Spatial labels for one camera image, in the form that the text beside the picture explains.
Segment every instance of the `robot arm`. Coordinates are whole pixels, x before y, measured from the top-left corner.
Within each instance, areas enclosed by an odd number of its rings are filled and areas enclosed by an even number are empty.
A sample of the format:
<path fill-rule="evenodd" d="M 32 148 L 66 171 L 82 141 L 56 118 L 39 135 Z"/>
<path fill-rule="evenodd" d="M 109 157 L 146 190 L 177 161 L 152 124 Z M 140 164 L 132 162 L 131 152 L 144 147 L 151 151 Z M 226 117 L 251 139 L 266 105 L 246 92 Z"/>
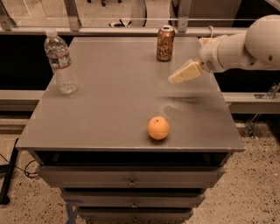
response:
<path fill-rule="evenodd" d="M 203 70 L 280 70 L 280 16 L 262 17 L 246 33 L 200 38 L 199 42 L 198 61 L 190 60 L 183 65 L 169 77 L 169 82 L 188 81 L 200 76 Z"/>

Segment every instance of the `orange fruit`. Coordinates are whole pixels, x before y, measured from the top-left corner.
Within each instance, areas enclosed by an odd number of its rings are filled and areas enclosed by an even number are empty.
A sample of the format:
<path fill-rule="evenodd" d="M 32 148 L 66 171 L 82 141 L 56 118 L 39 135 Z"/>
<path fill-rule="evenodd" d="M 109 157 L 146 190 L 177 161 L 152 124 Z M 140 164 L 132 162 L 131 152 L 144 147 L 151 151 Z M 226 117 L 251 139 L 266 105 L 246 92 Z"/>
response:
<path fill-rule="evenodd" d="M 157 140 L 167 137 L 169 132 L 169 123 L 162 116 L 155 116 L 150 119 L 148 124 L 149 135 Z"/>

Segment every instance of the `table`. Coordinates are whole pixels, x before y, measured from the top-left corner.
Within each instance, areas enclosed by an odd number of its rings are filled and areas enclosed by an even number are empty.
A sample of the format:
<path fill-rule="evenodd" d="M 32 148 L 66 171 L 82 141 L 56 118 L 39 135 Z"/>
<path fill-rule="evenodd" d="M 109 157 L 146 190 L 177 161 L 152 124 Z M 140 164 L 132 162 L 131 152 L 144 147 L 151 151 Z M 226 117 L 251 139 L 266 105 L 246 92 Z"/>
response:
<path fill-rule="evenodd" d="M 157 38 L 74 38 L 79 90 L 62 95 L 52 80 L 17 149 L 88 220 L 189 219 L 224 173 L 242 140 L 214 76 L 172 85 L 167 78 L 195 59 L 196 38 L 176 37 L 171 61 L 156 59 Z M 170 124 L 153 140 L 153 116 Z"/>

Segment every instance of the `concrete floor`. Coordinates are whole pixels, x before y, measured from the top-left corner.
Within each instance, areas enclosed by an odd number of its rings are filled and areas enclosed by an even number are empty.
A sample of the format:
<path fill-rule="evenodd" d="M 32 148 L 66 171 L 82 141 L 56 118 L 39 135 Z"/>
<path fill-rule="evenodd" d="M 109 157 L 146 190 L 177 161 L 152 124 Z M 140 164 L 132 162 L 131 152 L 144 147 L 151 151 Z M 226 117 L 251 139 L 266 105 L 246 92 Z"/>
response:
<path fill-rule="evenodd" d="M 6 158 L 9 159 L 25 123 L 26 120 L 0 119 L 0 152 Z M 206 190 L 206 199 L 193 209 L 194 215 L 185 224 L 280 223 L 280 122 L 258 122 L 255 139 L 249 137 L 243 121 L 235 123 L 246 150 L 229 159 L 226 173 L 214 188 Z M 22 151 L 17 166 L 25 168 L 32 160 Z M 6 163 L 0 158 L 0 165 L 3 164 Z M 32 164 L 29 171 L 33 172 L 36 166 Z M 10 204 L 0 208 L 3 224 L 67 223 L 66 203 L 60 197 L 60 190 L 50 188 L 42 178 L 27 178 L 16 169 L 9 197 Z M 86 221 L 78 216 L 76 223 L 85 224 Z M 116 223 L 120 222 L 96 221 L 94 224 Z"/>

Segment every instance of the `drawer knob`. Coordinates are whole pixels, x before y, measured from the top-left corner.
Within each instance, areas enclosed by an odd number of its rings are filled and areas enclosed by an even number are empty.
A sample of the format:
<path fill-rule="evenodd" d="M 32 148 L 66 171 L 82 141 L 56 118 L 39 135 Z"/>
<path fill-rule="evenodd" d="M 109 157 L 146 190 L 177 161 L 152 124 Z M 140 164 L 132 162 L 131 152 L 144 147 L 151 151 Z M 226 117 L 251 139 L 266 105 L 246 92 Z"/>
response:
<path fill-rule="evenodd" d="M 134 179 L 132 178 L 132 179 L 130 180 L 130 182 L 128 183 L 128 186 L 129 186 L 129 187 L 136 187 L 136 186 L 137 186 L 137 183 L 135 183 L 135 182 L 134 182 Z"/>
<path fill-rule="evenodd" d="M 136 202 L 133 202 L 133 204 L 131 205 L 131 208 L 138 208 L 138 205 Z"/>

